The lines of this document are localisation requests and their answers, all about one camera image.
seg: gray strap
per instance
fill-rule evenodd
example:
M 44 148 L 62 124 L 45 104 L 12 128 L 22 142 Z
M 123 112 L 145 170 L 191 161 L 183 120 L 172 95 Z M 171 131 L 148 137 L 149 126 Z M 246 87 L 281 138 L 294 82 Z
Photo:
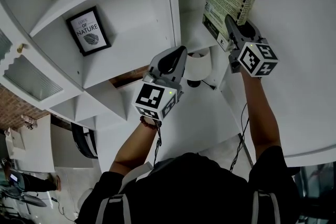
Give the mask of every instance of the gray strap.
M 130 205 L 128 203 L 126 194 L 122 196 L 122 208 L 124 211 L 124 224 L 131 224 Z
M 108 201 L 109 201 L 109 198 L 106 198 L 103 201 L 101 201 L 99 211 L 98 211 L 98 214 L 97 214 L 97 218 L 96 218 L 96 224 L 102 224 L 103 223 L 104 212 L 105 212 L 105 208 L 106 208 L 106 205 L 107 205 Z
M 144 175 L 145 173 L 150 172 L 153 170 L 153 166 L 150 164 L 150 162 L 146 162 L 143 165 L 138 166 L 137 168 L 130 171 L 127 175 L 124 176 L 122 179 L 121 187 L 119 189 L 118 193 L 121 193 L 124 187 L 131 182 L 132 180 L 137 179 L 139 176 Z
M 277 197 L 275 196 L 274 193 L 270 193 L 269 196 L 271 196 L 273 202 L 275 224 L 280 224 L 280 210 Z
M 139 167 L 130 171 L 127 175 L 124 176 L 124 178 L 122 180 L 122 183 L 121 183 L 121 187 L 120 187 L 118 193 L 121 193 L 122 190 L 124 189 L 124 187 L 130 181 L 138 178 L 139 176 L 142 176 L 145 173 L 150 172 L 152 169 L 153 169 L 153 166 L 149 162 L 146 162 L 145 164 L 140 165 Z M 106 205 L 109 201 L 110 202 L 120 202 L 121 199 L 106 198 L 103 201 L 101 201 L 99 211 L 98 211 L 98 214 L 97 214 L 97 218 L 96 218 L 96 224 L 102 224 L 103 223 L 104 211 L 105 211 Z M 123 214 L 124 214 L 124 223 L 125 224 L 131 224 L 130 206 L 129 206 L 126 194 L 122 195 L 122 207 L 123 207 Z
M 255 191 L 253 193 L 251 224 L 257 224 L 258 223 L 258 213 L 259 213 L 259 195 L 258 195 L 258 192 Z

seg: person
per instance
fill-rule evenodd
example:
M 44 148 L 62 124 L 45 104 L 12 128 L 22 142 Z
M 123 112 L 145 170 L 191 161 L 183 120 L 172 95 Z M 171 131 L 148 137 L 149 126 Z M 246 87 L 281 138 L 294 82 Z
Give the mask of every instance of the person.
M 59 176 L 54 179 L 49 174 L 47 179 L 42 180 L 35 176 L 19 173 L 11 170 L 12 166 L 9 160 L 3 161 L 2 167 L 0 168 L 0 191 L 5 194 L 18 196 L 20 193 L 27 191 L 61 191 Z
M 155 122 L 144 118 L 83 203 L 76 223 L 296 223 L 299 194 L 277 121 L 261 81 L 244 69 L 241 75 L 257 159 L 248 182 L 207 157 L 186 153 L 158 162 L 147 177 L 120 191 L 123 179 L 144 164 L 156 135 L 148 125 Z

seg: cabinet door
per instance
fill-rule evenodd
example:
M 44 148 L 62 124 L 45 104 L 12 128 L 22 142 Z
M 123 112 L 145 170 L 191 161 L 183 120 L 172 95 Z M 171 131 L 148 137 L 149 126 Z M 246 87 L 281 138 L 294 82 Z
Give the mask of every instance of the cabinet door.
M 82 93 L 24 32 L 4 0 L 0 0 L 0 83 L 40 109 Z

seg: white cabinet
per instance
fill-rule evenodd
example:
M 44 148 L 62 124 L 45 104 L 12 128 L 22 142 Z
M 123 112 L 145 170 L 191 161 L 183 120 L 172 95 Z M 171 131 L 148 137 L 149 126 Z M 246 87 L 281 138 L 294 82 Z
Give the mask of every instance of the white cabinet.
M 82 92 L 36 46 L 0 0 L 0 83 L 40 109 Z
M 216 86 L 228 65 L 202 25 L 205 0 L 1 0 L 0 83 L 29 103 L 90 129 L 126 119 L 108 80 L 185 45 L 211 47 Z M 111 47 L 83 56 L 66 19 L 96 6 Z M 17 52 L 24 44 L 21 53 Z

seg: bracelet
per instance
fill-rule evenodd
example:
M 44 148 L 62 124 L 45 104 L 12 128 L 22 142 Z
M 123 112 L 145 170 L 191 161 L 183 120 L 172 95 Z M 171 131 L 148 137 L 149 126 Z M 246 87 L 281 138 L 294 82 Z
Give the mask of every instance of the bracelet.
M 146 127 L 150 128 L 150 129 L 153 129 L 153 130 L 157 130 L 158 129 L 157 125 L 153 125 L 153 124 L 150 124 L 147 121 L 145 121 L 145 117 L 144 116 L 140 117 L 140 121 L 141 121 L 141 123 L 143 125 L 145 125 Z

